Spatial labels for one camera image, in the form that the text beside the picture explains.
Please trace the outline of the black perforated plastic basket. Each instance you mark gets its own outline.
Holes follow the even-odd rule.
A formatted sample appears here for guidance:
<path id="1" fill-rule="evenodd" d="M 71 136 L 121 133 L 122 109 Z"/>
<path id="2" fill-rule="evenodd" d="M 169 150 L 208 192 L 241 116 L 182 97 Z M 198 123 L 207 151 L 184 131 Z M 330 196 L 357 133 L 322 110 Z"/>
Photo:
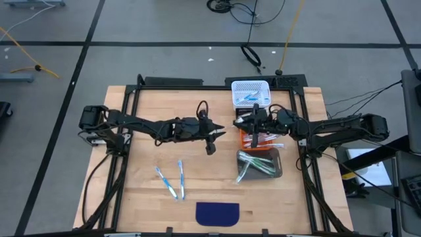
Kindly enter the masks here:
<path id="1" fill-rule="evenodd" d="M 268 113 L 266 111 L 266 109 L 264 108 L 248 108 L 248 109 L 237 109 L 236 111 L 236 118 L 239 115 L 245 114 L 245 113 L 251 113 L 251 116 L 253 117 L 251 120 L 247 121 L 247 122 L 252 122 L 253 123 L 253 127 L 254 125 L 260 126 L 263 122 L 266 122 L 268 119 Z M 239 128 L 242 130 L 248 130 L 250 128 Z"/>

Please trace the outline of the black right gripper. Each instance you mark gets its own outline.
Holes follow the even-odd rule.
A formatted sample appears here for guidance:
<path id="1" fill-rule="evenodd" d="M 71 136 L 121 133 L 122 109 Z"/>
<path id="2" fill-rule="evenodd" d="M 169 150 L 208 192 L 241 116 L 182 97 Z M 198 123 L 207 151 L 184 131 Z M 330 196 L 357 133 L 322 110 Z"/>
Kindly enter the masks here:
<path id="1" fill-rule="evenodd" d="M 237 117 L 234 120 L 234 126 L 237 128 L 252 128 L 252 142 L 251 147 L 255 148 L 259 143 L 259 134 L 279 134 L 286 135 L 289 133 L 289 111 L 281 106 L 280 109 L 275 110 L 275 117 L 273 111 L 267 112 L 266 109 L 260 108 L 259 104 L 254 104 L 252 109 L 252 116 Z"/>

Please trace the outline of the black perforated box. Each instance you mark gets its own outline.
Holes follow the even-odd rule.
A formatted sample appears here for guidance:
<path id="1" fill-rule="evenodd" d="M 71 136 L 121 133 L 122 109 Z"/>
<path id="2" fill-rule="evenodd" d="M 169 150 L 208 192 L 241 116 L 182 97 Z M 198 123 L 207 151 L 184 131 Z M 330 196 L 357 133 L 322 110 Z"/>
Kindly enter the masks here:
<path id="1" fill-rule="evenodd" d="M 274 75 L 274 76 L 242 76 L 225 78 L 225 85 L 231 86 L 234 81 L 251 81 L 263 80 L 266 81 L 271 88 L 304 88 L 308 86 L 307 79 L 304 74 L 292 75 Z"/>

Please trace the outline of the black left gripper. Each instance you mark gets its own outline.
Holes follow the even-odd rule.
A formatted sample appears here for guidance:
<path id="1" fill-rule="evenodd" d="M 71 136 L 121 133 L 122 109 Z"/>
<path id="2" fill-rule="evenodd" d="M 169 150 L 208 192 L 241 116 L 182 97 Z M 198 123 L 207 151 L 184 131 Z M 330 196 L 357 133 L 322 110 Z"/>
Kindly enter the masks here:
<path id="1" fill-rule="evenodd" d="M 214 141 L 226 133 L 213 132 L 223 128 L 224 126 L 213 123 L 205 113 L 200 113 L 199 117 L 177 117 L 166 122 L 164 142 L 180 143 L 204 140 L 207 155 L 212 155 L 216 151 Z"/>

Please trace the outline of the black aluminium table frame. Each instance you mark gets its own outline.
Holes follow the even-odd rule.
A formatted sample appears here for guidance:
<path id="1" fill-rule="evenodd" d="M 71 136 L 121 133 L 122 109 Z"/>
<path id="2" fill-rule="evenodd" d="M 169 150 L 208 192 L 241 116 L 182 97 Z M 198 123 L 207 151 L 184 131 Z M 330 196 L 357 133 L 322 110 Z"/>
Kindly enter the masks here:
<path id="1" fill-rule="evenodd" d="M 335 226 L 305 186 L 306 168 L 298 160 L 302 149 L 285 136 L 280 150 L 283 174 L 272 180 L 237 184 L 236 153 L 240 148 L 232 93 L 228 86 L 111 86 L 104 105 L 147 120 L 192 117 L 198 106 L 225 127 L 216 153 L 207 155 L 204 142 L 156 146 L 150 136 L 130 134 L 124 157 L 107 157 L 103 145 L 94 147 L 87 168 L 90 180 L 74 220 L 79 230 L 93 234 L 130 233 L 140 237 L 269 236 L 333 234 Z M 185 200 L 180 195 L 184 168 Z M 174 199 L 155 171 L 158 167 L 178 195 Z M 197 202 L 238 203 L 239 221 L 230 227 L 202 226 L 195 219 Z"/>

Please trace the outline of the black flat box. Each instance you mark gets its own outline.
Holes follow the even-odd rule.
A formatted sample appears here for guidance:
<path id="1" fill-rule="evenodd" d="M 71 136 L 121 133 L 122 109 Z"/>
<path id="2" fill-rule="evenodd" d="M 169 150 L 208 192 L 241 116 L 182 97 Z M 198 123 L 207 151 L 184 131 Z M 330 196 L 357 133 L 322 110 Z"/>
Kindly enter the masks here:
<path id="1" fill-rule="evenodd" d="M 167 78 L 167 77 L 146 77 L 145 85 L 148 86 L 202 86 L 202 79 L 195 78 Z"/>

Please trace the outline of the grey desk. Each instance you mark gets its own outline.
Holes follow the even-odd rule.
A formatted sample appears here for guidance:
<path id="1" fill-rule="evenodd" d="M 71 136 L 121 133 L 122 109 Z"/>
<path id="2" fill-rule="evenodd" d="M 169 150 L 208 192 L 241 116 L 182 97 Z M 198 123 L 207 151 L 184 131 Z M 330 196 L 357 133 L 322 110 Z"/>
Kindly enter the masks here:
<path id="1" fill-rule="evenodd" d="M 402 70 L 401 80 L 410 149 L 421 154 L 421 80 L 413 70 Z"/>

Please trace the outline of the grey desk panel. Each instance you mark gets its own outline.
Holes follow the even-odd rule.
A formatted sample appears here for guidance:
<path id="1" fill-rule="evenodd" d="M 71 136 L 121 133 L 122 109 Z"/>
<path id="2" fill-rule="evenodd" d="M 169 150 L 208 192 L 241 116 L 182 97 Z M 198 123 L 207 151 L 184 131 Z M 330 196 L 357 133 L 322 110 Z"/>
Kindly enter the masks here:
<path id="1" fill-rule="evenodd" d="M 401 200 L 410 203 L 401 180 L 421 175 L 421 156 L 398 151 L 395 155 L 395 162 L 399 197 Z M 416 211 L 407 204 L 401 203 L 400 214 L 403 230 L 406 233 L 421 237 L 421 217 L 417 215 Z"/>

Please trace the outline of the orange plastic bin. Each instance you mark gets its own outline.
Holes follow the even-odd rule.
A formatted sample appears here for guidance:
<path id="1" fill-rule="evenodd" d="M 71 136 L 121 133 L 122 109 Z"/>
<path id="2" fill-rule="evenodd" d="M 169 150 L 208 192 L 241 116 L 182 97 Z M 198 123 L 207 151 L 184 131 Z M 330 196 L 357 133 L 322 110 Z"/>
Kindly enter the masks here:
<path id="1" fill-rule="evenodd" d="M 266 150 L 270 149 L 273 144 L 273 140 L 277 138 L 275 134 L 259 133 L 257 136 L 257 146 L 252 147 L 253 136 L 240 130 L 241 147 L 244 150 Z"/>

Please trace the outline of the white perforated plastic basket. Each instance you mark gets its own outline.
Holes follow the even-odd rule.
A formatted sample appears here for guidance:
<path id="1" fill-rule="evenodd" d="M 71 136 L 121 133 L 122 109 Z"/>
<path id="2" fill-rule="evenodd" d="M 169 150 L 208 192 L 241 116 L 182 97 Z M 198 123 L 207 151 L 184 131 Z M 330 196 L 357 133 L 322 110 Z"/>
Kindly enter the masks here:
<path id="1" fill-rule="evenodd" d="M 251 81 L 234 81 L 231 84 L 232 89 L 232 102 L 234 109 L 248 109 L 252 108 L 255 103 L 259 107 L 268 107 L 271 104 L 270 96 L 270 87 L 266 81 L 263 80 L 251 80 Z M 242 101 L 240 99 L 244 98 L 246 95 L 249 95 L 253 92 L 258 92 L 263 96 L 269 97 L 269 103 L 262 103 L 261 101 Z"/>

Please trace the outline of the grey translucent plastic bin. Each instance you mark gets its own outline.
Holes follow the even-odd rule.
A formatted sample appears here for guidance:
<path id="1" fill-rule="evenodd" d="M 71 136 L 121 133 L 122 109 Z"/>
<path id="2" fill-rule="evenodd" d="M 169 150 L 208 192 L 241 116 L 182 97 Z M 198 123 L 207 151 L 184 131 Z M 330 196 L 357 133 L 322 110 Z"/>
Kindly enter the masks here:
<path id="1" fill-rule="evenodd" d="M 238 169 L 238 174 L 241 171 L 241 169 L 243 168 L 243 165 L 245 163 L 249 163 L 248 161 L 244 161 L 244 160 L 238 158 L 238 153 L 240 151 L 246 152 L 249 155 L 252 155 L 252 156 L 255 156 L 255 157 L 260 157 L 260 158 L 264 158 L 264 159 L 270 159 L 270 160 L 273 161 L 274 168 L 276 169 L 276 174 L 274 176 L 270 176 L 270 175 L 267 175 L 266 173 L 263 173 L 261 171 L 258 171 L 250 163 L 249 168 L 247 169 L 247 172 L 246 172 L 245 176 L 243 177 L 243 179 L 241 181 L 246 181 L 246 180 L 266 180 L 266 179 L 279 178 L 279 177 L 282 176 L 282 174 L 283 174 L 282 164 L 281 164 L 281 161 L 280 161 L 280 153 L 279 153 L 278 149 L 276 149 L 276 148 L 270 148 L 270 149 L 258 150 L 258 151 L 256 151 L 256 150 L 239 150 L 237 152 L 237 169 Z"/>

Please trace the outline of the purple cloth mat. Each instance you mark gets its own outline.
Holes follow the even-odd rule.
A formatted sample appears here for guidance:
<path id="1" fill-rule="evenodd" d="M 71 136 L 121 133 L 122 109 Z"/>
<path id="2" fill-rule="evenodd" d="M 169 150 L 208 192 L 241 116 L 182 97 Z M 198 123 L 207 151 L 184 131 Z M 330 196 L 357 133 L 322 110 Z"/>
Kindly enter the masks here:
<path id="1" fill-rule="evenodd" d="M 239 221 L 238 203 L 197 202 L 195 219 L 202 226 L 234 226 Z"/>

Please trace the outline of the black keyboard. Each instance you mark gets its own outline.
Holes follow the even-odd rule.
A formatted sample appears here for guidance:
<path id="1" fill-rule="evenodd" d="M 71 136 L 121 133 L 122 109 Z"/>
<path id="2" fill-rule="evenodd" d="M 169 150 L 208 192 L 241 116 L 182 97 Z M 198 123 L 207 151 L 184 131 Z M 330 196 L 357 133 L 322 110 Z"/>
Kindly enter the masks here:
<path id="1" fill-rule="evenodd" d="M 401 182 L 411 207 L 421 218 L 421 174 L 408 178 L 402 178 Z"/>

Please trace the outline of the black stand beam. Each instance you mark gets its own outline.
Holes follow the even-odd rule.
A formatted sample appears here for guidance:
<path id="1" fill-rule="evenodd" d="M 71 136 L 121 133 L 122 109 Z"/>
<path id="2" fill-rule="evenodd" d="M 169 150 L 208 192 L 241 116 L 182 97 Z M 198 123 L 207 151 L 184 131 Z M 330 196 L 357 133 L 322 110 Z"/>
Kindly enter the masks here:
<path id="1" fill-rule="evenodd" d="M 403 136 L 385 145 L 379 145 L 376 149 L 363 153 L 353 159 L 340 163 L 341 175 L 348 174 L 351 171 L 369 167 L 373 164 L 385 161 L 395 156 L 398 151 L 412 153 L 410 149 L 409 137 Z"/>

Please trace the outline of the white box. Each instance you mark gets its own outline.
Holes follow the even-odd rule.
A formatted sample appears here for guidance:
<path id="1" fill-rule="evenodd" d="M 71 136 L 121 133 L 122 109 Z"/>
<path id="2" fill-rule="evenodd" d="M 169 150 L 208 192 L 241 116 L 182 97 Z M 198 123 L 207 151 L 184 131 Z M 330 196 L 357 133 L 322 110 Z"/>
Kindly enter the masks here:
<path id="1" fill-rule="evenodd" d="M 349 159 L 354 159 L 355 157 L 368 153 L 372 150 L 373 148 L 346 149 L 346 153 Z M 364 181 L 364 179 L 367 179 L 375 186 L 391 186 L 390 177 L 382 162 L 375 163 L 374 165 L 358 170 L 357 173 L 362 176 L 362 178 L 358 176 L 355 178 L 357 184 L 364 184 L 365 187 L 372 187 L 371 184 Z"/>

